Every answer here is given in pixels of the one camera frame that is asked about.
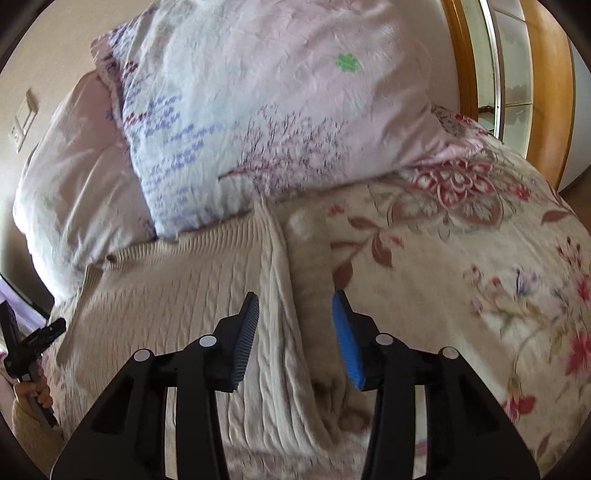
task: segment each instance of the person's hand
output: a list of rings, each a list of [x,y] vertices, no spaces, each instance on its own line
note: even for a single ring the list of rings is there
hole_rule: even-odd
[[[18,404],[26,411],[29,415],[35,416],[29,402],[27,395],[37,396],[39,405],[43,408],[49,408],[53,405],[53,399],[51,397],[51,391],[47,385],[47,378],[43,374],[43,369],[39,367],[39,380],[36,383],[32,382],[20,382],[14,385],[14,394],[17,397]]]

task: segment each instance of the person's sleeve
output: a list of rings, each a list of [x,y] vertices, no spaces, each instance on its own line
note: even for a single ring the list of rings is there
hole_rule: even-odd
[[[12,404],[12,431],[22,449],[49,478],[51,468],[63,448],[61,432],[54,430],[50,433],[45,430],[36,418],[21,408],[17,400]]]

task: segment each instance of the cable knit pattern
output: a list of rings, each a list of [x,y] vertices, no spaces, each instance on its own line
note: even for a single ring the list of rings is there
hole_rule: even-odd
[[[313,242],[291,247],[315,248]],[[318,260],[308,265],[329,272]],[[293,273],[313,281],[305,270],[300,265]],[[298,464],[325,456],[339,440],[341,412],[350,413],[346,377],[338,355],[316,362],[311,372],[307,368],[287,246],[264,200],[253,215],[174,242],[122,249],[102,268],[87,269],[79,295],[53,312],[65,315],[68,330],[46,362],[66,439],[134,351],[149,348],[158,355],[184,348],[212,332],[217,320],[238,312],[248,291],[259,295],[260,318],[245,379],[237,392],[217,398],[230,468],[239,469],[243,455],[252,460],[253,452],[297,458]],[[316,295],[314,301],[330,305],[331,293],[326,289],[326,298]],[[306,309],[314,316],[309,305]],[[316,318],[316,323],[306,322],[306,329],[334,336],[330,311],[325,308]],[[175,403],[171,392],[168,435],[174,433]],[[174,453],[174,442],[167,448]],[[174,469],[173,463],[167,466]]]

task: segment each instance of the blue gripper pad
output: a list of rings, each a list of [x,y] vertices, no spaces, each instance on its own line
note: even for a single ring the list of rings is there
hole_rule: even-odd
[[[363,371],[361,360],[361,348],[359,348],[355,340],[355,335],[348,319],[348,315],[351,313],[350,307],[343,304],[339,293],[335,293],[333,296],[332,314],[336,334],[339,339],[340,351],[345,360],[349,378],[361,390],[365,385],[365,372]]]

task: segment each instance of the pillow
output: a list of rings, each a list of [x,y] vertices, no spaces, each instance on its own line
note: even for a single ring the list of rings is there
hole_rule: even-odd
[[[93,42],[159,236],[479,144],[391,0],[163,0]]]
[[[12,209],[33,264],[56,302],[82,285],[87,265],[154,239],[154,226],[96,72],[53,115],[25,166]]]

